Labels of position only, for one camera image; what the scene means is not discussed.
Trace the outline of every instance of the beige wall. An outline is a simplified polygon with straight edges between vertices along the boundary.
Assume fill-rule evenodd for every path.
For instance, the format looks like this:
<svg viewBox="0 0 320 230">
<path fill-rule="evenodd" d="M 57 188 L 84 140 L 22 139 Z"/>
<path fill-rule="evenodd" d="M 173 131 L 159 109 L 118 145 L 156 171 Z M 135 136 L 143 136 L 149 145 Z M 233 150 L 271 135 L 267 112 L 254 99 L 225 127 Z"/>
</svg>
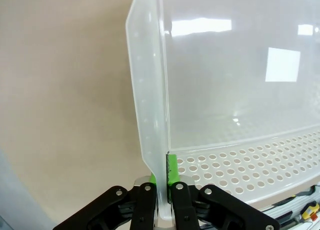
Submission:
<svg viewBox="0 0 320 230">
<path fill-rule="evenodd" d="M 132 0 L 0 0 L 0 149 L 61 222 L 148 175 L 125 37 Z"/>
</svg>

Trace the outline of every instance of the container wall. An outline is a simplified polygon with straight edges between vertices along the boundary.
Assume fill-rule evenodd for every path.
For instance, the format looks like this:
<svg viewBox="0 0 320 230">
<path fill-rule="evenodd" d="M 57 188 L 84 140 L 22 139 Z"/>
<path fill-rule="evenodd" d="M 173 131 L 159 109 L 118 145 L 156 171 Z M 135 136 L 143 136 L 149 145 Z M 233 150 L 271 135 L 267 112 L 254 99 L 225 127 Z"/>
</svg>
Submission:
<svg viewBox="0 0 320 230">
<path fill-rule="evenodd" d="M 157 3 L 157 0 L 134 0 L 126 33 L 142 157 L 156 177 L 160 215 L 165 219 L 171 213 L 166 206 L 168 138 Z"/>
<path fill-rule="evenodd" d="M 170 150 L 319 125 L 320 0 L 163 0 Z"/>
</svg>

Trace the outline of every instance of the perforated tray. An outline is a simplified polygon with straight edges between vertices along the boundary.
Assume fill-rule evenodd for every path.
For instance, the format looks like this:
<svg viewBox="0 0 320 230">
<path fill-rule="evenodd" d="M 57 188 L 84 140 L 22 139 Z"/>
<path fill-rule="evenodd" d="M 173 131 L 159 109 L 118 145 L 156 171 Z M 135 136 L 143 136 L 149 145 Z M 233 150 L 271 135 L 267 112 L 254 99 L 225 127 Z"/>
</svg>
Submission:
<svg viewBox="0 0 320 230">
<path fill-rule="evenodd" d="M 184 152 L 178 164 L 198 188 L 214 184 L 252 205 L 320 176 L 320 128 L 214 152 Z"/>
</svg>

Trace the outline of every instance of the plastic storage container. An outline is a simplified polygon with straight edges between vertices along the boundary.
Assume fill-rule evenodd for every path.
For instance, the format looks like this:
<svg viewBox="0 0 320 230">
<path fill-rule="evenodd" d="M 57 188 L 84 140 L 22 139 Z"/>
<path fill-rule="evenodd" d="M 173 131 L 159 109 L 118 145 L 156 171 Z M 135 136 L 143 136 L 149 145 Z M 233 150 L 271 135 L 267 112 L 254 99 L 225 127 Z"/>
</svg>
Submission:
<svg viewBox="0 0 320 230">
<path fill-rule="evenodd" d="M 136 116 L 163 218 L 167 152 L 199 188 L 257 208 L 319 181 L 319 28 L 320 0 L 133 1 Z"/>
</svg>

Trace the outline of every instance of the red component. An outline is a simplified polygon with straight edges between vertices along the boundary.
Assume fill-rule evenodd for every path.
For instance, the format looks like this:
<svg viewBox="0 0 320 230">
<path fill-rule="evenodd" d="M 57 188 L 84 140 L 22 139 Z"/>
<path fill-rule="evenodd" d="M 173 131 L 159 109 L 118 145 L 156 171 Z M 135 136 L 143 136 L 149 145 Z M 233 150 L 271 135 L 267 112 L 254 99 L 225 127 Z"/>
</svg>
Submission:
<svg viewBox="0 0 320 230">
<path fill-rule="evenodd" d="M 312 221 L 317 220 L 317 219 L 318 219 L 317 213 L 312 214 L 312 215 L 310 216 L 310 218 L 311 218 Z"/>
</svg>

